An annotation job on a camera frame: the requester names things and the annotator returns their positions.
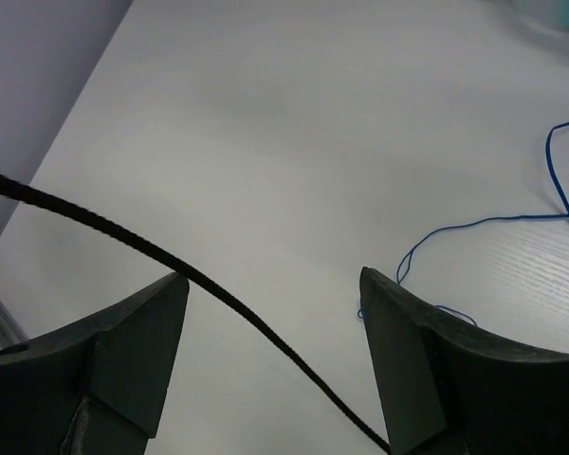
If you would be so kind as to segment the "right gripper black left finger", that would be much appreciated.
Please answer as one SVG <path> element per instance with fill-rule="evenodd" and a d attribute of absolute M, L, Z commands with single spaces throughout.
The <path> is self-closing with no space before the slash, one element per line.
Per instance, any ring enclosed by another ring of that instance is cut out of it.
<path fill-rule="evenodd" d="M 172 273 L 0 350 L 0 454 L 142 454 L 156 437 L 189 282 Z"/>

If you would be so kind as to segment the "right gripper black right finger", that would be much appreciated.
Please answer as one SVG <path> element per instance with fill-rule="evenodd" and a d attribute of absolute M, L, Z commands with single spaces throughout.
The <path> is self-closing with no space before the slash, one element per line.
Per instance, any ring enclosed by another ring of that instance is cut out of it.
<path fill-rule="evenodd" d="M 569 354 L 476 327 L 373 268 L 359 290 L 394 454 L 569 454 Z"/>

